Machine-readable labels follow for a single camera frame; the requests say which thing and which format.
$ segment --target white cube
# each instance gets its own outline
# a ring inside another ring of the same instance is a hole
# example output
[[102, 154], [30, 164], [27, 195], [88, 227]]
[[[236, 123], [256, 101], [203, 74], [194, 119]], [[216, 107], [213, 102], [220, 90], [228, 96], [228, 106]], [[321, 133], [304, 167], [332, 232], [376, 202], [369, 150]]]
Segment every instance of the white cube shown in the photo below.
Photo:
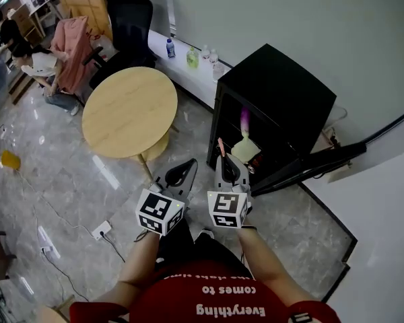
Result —
[[247, 194], [209, 191], [208, 209], [214, 226], [239, 229], [247, 214]]
[[136, 218], [139, 226], [166, 236], [182, 219], [184, 203], [170, 197], [142, 190], [136, 206]]

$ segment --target open cabinet door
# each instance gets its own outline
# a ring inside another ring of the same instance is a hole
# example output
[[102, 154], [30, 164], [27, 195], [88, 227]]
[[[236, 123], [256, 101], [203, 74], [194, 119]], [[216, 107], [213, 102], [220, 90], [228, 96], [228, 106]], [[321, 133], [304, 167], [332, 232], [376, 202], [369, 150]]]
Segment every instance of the open cabinet door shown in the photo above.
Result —
[[366, 152], [364, 142], [354, 143], [337, 149], [324, 149], [297, 159], [251, 187], [252, 196], [258, 196], [283, 189], [346, 164], [349, 160]]

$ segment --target marble floor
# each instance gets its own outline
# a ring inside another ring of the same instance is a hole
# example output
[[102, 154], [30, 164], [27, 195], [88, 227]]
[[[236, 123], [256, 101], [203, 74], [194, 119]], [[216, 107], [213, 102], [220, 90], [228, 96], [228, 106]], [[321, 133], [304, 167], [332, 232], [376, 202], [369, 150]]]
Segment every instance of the marble floor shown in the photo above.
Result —
[[[143, 170], [129, 159], [95, 157], [83, 139], [81, 116], [45, 104], [37, 85], [17, 106], [6, 104], [0, 111], [0, 148], [22, 159], [20, 173], [0, 164], [0, 230], [6, 231], [9, 249], [17, 256], [10, 280], [0, 285], [17, 320], [34, 321], [38, 305], [58, 305], [74, 294], [69, 281], [41, 255], [39, 225], [61, 254], [55, 264], [88, 299], [112, 286], [122, 261], [111, 245], [76, 226], [92, 231], [108, 220], [108, 236], [124, 257], [141, 231], [134, 209], [141, 189], [149, 184]], [[199, 162], [187, 213], [194, 235], [203, 226], [211, 227], [206, 192], [212, 189], [214, 173], [205, 163], [211, 118], [179, 92], [174, 124], [180, 132], [170, 131], [167, 150], [148, 163], [155, 172], [165, 162], [191, 157]], [[105, 172], [115, 180], [107, 180]], [[258, 196], [253, 206], [252, 222], [287, 270], [322, 298], [343, 269], [341, 259], [351, 242], [347, 234], [299, 186]], [[240, 255], [233, 230], [214, 232]], [[22, 285], [22, 277], [33, 293]]]

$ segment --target pink jacket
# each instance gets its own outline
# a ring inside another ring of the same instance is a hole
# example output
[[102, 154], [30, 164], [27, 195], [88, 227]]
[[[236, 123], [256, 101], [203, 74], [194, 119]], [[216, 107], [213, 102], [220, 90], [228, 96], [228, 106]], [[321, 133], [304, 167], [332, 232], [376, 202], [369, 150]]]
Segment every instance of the pink jacket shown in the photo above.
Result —
[[51, 51], [65, 62], [59, 77], [59, 87], [74, 94], [82, 78], [90, 73], [92, 62], [82, 65], [91, 53], [90, 39], [86, 34], [88, 17], [76, 17], [59, 21], [51, 41]]

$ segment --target green bottle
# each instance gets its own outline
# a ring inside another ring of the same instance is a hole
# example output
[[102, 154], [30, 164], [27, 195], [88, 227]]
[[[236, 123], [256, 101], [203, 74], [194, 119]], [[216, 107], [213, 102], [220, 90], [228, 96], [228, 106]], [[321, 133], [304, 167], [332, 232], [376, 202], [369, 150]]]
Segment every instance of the green bottle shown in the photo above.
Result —
[[193, 47], [187, 52], [187, 64], [191, 68], [197, 68], [199, 65], [199, 53]]

